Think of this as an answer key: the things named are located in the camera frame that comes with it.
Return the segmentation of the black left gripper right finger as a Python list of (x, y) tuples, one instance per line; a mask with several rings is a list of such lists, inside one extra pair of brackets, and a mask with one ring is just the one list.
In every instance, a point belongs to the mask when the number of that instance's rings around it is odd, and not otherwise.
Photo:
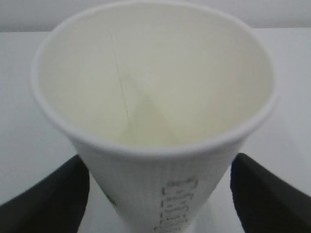
[(244, 153), (231, 164), (230, 189), (246, 233), (309, 233), (311, 198)]

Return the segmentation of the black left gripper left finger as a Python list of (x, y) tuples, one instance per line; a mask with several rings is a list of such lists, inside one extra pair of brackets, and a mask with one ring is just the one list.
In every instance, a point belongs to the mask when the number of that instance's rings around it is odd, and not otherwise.
[(89, 171), (78, 155), (0, 206), (2, 233), (76, 233), (86, 211)]

